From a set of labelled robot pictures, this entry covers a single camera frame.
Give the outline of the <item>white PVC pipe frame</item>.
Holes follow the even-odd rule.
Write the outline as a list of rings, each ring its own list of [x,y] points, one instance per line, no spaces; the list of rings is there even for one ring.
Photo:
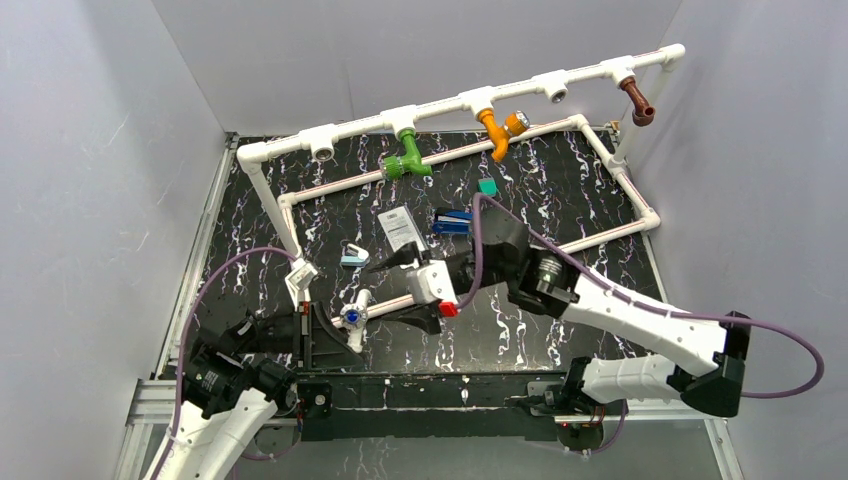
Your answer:
[[[457,253],[470,240],[435,234],[434,210],[467,210],[478,181],[493,178],[496,199],[518,217],[557,237],[566,250],[612,280],[661,299],[665,292],[647,242],[660,218],[635,188],[623,156],[612,147],[610,131],[596,131],[574,114],[512,138],[500,163],[491,157],[485,131],[418,134],[417,146],[432,175],[407,173],[389,180],[382,175],[382,160],[403,154],[404,147],[379,128],[395,120],[402,129],[412,128],[433,111],[477,114],[521,93],[563,99],[567,87],[581,81],[609,80],[620,90],[622,79],[634,75],[637,82],[638,70],[646,67],[658,67],[660,79],[666,80],[683,54],[675,44],[504,87],[481,87],[423,106],[397,107],[340,126],[314,127],[305,135],[244,139],[233,153],[214,252],[235,255],[293,242],[327,272],[327,280],[312,288],[313,296],[339,307],[357,289],[368,288],[375,294],[370,308],[383,313],[405,303],[403,273],[366,276],[346,270],[338,263],[344,246],[353,243],[372,257],[387,253],[390,245],[377,215],[406,205],[426,246],[437,254]]]

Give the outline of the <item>white plastic faucet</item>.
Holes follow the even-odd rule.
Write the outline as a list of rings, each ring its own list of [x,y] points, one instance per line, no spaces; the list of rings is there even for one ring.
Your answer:
[[[368,306],[372,294],[368,289],[358,291],[354,301],[346,304],[340,314],[342,327],[347,330],[347,345],[355,353],[363,350],[363,338],[369,319]]]

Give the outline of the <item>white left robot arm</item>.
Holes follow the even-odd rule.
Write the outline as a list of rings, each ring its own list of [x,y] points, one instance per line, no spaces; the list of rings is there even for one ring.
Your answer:
[[[268,317],[246,311],[222,332],[200,328],[178,354],[171,423],[146,478],[223,479],[272,417],[292,418],[298,429],[307,418],[327,417],[332,388],[314,377],[362,364],[373,317],[439,332],[441,311],[456,306],[447,264],[411,242],[376,268],[393,267],[404,268],[411,298],[383,313],[370,308],[372,295],[362,290],[331,319],[322,303],[304,300],[317,271],[297,259],[286,278],[290,309]]]

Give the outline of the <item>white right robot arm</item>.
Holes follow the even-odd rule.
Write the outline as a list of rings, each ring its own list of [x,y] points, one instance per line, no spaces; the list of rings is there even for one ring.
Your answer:
[[[415,304],[396,317],[425,329],[457,315],[455,299],[471,293],[477,266],[482,287],[506,284],[509,302],[522,310],[588,325],[648,350],[636,358],[573,359],[553,410],[587,414],[618,400],[661,399],[680,400],[716,417],[737,415],[751,331],[744,314],[690,319],[682,310],[533,247],[485,248],[480,260],[472,251],[443,260],[398,251],[373,269],[403,269]]]

